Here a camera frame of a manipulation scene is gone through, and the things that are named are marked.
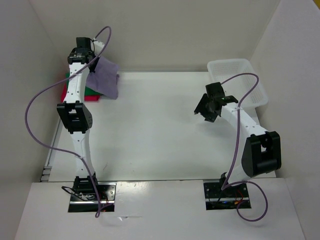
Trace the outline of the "lavender t shirt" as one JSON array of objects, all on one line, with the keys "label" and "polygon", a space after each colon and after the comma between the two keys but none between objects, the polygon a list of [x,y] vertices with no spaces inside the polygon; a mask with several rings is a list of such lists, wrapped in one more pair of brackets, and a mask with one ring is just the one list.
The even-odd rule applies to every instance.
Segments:
[{"label": "lavender t shirt", "polygon": [[119,96],[118,74],[119,66],[105,57],[100,57],[94,72],[90,72],[86,79],[86,87],[106,96],[109,99],[116,100]]}]

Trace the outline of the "green t shirt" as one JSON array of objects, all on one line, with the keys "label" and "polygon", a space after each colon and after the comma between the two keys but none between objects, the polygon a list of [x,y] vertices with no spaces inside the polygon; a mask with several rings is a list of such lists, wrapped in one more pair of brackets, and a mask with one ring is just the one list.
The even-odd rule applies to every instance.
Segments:
[{"label": "green t shirt", "polygon": [[[67,94],[68,85],[69,85],[68,81],[66,81],[64,83],[64,85],[63,85],[63,90],[62,90],[62,94],[61,94],[61,100],[63,100],[64,97]],[[86,101],[87,101],[87,98],[89,98],[90,101],[94,101],[94,98],[95,99],[99,99],[100,96],[102,96],[101,93],[98,93],[98,92],[94,91],[93,89],[91,89],[91,88],[89,88],[87,86],[85,87],[84,98],[85,98]]]}]

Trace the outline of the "red t shirt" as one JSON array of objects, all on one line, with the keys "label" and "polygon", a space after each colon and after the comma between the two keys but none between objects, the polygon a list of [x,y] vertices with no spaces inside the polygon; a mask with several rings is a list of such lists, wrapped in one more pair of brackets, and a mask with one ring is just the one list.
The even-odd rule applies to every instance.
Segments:
[{"label": "red t shirt", "polygon": [[63,88],[63,98],[61,103],[74,104],[84,102],[97,102],[102,94],[95,92],[95,94],[87,95],[86,80],[83,78],[83,72],[80,74],[69,74],[65,79],[66,83]]}]

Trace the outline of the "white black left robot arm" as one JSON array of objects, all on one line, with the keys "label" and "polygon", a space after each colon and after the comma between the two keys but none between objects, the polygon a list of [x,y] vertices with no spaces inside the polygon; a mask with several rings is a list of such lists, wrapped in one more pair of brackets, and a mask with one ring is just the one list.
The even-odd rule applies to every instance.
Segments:
[{"label": "white black left robot arm", "polygon": [[73,142],[76,176],[70,193],[78,201],[96,201],[100,193],[89,143],[93,117],[85,106],[87,77],[94,72],[98,60],[93,40],[77,37],[76,47],[67,57],[70,79],[67,81],[66,94],[56,107]]}]

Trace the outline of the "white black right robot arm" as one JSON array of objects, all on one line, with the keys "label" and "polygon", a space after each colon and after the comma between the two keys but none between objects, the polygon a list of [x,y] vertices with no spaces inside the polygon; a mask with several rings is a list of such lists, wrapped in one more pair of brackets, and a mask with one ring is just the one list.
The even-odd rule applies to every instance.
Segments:
[{"label": "white black right robot arm", "polygon": [[257,124],[240,106],[234,96],[226,96],[221,83],[206,85],[194,113],[205,121],[220,117],[236,130],[235,152],[228,172],[221,175],[220,193],[229,197],[237,185],[281,168],[281,139],[276,131],[268,131]]}]

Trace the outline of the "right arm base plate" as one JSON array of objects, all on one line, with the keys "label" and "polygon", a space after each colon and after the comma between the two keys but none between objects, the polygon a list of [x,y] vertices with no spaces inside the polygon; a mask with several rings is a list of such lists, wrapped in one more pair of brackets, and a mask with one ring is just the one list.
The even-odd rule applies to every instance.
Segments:
[{"label": "right arm base plate", "polygon": [[249,192],[246,184],[231,186],[221,190],[222,183],[218,180],[203,182],[205,206],[207,211],[211,210],[235,210],[251,209]]}]

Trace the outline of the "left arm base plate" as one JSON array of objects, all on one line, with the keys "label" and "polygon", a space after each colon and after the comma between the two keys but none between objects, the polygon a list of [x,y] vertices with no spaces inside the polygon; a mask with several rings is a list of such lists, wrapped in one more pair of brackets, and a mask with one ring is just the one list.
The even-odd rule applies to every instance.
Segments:
[{"label": "left arm base plate", "polygon": [[[94,213],[98,211],[98,198],[92,187],[73,187],[71,193],[68,212],[69,213]],[[102,212],[114,212],[116,187],[115,182],[98,182],[98,196],[100,198]]]}]

